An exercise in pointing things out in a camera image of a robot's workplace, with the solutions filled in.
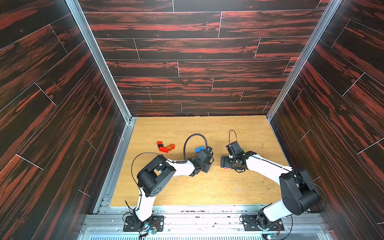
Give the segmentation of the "aluminium corner post right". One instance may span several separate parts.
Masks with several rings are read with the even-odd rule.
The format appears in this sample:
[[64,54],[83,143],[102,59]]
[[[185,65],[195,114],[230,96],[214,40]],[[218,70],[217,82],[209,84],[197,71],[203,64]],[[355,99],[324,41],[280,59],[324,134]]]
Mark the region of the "aluminium corner post right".
[[342,0],[332,0],[328,3],[322,16],[319,19],[319,22],[317,23],[316,27],[314,28],[314,31],[312,32],[307,44],[305,45],[302,53],[300,54],[297,62],[295,63],[291,73],[289,74],[286,83],[284,84],[282,90],[280,91],[280,93],[279,93],[277,99],[275,100],[274,104],[272,105],[271,109],[267,113],[266,117],[267,117],[268,122],[272,121],[275,113],[279,109],[279,106],[281,105],[284,98],[288,94],[290,88],[292,87],[296,78],[300,74],[302,68],[304,67],[305,63],[307,62],[307,60],[310,57],[312,51],[314,50],[316,44],[319,42],[321,36],[323,35],[326,28],[328,27],[330,21],[334,17],[334,15],[337,12],[341,3],[342,3]]

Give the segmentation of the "red 2x4 lego brick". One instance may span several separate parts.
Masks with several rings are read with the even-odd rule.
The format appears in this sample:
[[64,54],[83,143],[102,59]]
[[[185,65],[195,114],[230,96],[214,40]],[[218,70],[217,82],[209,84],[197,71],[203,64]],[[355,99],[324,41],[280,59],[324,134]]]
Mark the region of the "red 2x4 lego brick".
[[170,149],[168,149],[166,147],[159,147],[159,151],[163,152],[163,153],[168,153],[170,151]]

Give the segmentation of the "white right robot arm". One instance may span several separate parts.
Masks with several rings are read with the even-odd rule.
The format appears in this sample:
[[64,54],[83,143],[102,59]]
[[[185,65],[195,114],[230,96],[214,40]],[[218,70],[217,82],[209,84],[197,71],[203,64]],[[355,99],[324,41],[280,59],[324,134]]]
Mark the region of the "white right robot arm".
[[238,173],[253,171],[280,186],[281,199],[258,212],[257,221],[263,229],[289,215],[299,216],[321,200],[319,187],[306,170],[277,164],[252,151],[237,157],[222,156],[221,168],[233,169]]

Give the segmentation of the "aluminium front rail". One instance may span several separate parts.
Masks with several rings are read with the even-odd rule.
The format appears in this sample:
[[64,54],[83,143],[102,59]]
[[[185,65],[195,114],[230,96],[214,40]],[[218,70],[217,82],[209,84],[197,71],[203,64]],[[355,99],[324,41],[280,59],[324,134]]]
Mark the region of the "aluminium front rail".
[[[319,214],[284,217],[283,229],[246,231],[243,217],[255,215],[262,205],[157,206],[163,216],[162,231],[142,237],[147,240],[334,240]],[[139,233],[124,232],[126,207],[105,207],[87,215],[79,240],[138,240]]]

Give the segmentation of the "aluminium corner post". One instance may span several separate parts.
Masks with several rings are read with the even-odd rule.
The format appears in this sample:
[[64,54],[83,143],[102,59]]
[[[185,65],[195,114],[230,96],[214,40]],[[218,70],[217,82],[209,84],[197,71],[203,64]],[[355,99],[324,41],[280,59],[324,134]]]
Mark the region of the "aluminium corner post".
[[266,117],[267,117],[268,122],[272,121],[275,113],[279,109],[279,106],[281,105],[284,98],[288,94],[290,88],[292,87],[296,78],[300,74],[302,68],[304,67],[305,63],[307,62],[307,60],[310,57],[312,51],[314,50],[316,44],[319,42],[321,36],[323,35],[326,28],[328,27],[330,21],[334,17],[334,15],[337,12],[341,3],[342,3],[342,0],[332,0],[328,3],[322,16],[319,19],[319,22],[317,23],[316,27],[314,28],[314,31],[312,32],[307,44],[305,45],[302,53],[300,54],[297,62],[295,63],[291,73],[289,74],[286,83],[284,84],[282,90],[280,91],[280,93],[279,93],[277,99],[275,100],[274,104],[272,105],[271,109],[267,113]]
[[92,33],[92,30],[90,28],[90,25],[85,17],[85,14],[82,11],[82,8],[78,1],[76,0],[65,0],[67,6],[69,7],[69,10],[71,14],[74,17],[74,20],[76,24],[78,25],[78,28],[80,29],[81,34],[83,35],[91,53],[94,57],[96,64],[98,68],[100,69],[103,78],[105,79],[105,82],[115,100],[117,103],[119,110],[125,120],[126,123],[130,123],[132,120],[132,115],[127,107],[127,105],[124,102],[124,99],[117,87],[116,82],[113,79],[113,76],[111,74],[111,71],[108,68],[108,65],[103,57],[103,54],[97,44],[97,41]]

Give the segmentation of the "light blue lego plate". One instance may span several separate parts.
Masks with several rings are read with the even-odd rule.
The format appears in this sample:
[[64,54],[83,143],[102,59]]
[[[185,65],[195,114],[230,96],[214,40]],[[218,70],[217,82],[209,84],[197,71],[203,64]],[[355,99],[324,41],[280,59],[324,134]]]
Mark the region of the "light blue lego plate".
[[195,148],[195,152],[196,153],[200,153],[201,151],[204,151],[205,150],[205,147],[204,146],[200,146],[198,148]]

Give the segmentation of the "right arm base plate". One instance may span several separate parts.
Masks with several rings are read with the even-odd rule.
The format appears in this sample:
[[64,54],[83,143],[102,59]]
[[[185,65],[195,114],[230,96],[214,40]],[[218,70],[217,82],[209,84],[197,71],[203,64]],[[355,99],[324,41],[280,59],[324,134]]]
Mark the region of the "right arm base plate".
[[241,224],[246,232],[250,231],[275,231],[281,232],[285,230],[281,219],[271,222],[267,218],[258,215],[242,214],[239,217]]

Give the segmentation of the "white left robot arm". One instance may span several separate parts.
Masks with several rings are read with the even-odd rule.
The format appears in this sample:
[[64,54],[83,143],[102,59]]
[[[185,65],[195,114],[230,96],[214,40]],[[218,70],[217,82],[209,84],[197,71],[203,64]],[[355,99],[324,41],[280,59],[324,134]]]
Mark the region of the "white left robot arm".
[[137,174],[140,194],[133,213],[136,223],[147,224],[152,217],[156,196],[173,177],[193,177],[200,172],[207,173],[213,162],[213,152],[210,151],[202,151],[198,156],[184,161],[171,161],[163,155],[157,155]]

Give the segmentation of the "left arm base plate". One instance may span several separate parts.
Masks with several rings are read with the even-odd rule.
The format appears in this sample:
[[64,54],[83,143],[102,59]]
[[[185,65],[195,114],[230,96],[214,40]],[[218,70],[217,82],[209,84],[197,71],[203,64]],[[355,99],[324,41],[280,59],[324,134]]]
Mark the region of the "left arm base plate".
[[126,216],[123,232],[148,233],[149,235],[162,232],[164,230],[164,216],[150,216],[147,220],[140,221],[137,216]]

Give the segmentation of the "aluminium corner post left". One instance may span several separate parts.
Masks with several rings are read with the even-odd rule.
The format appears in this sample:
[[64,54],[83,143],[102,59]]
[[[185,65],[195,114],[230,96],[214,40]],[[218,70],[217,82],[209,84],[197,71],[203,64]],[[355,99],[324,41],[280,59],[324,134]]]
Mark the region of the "aluminium corner post left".
[[132,115],[127,107],[127,105],[124,102],[124,99],[117,87],[116,82],[113,79],[113,76],[111,74],[111,71],[108,68],[108,65],[103,57],[103,54],[97,44],[97,41],[92,33],[92,30],[90,28],[90,25],[85,17],[85,14],[82,11],[82,8],[78,1],[76,0],[65,0],[67,6],[69,7],[69,10],[71,14],[74,17],[74,20],[76,24],[78,25],[78,28],[80,29],[81,34],[83,35],[91,53],[94,57],[96,64],[98,68],[100,69],[103,78],[105,79],[105,82],[115,100],[117,103],[119,110],[125,120],[126,123],[130,123],[132,120]]

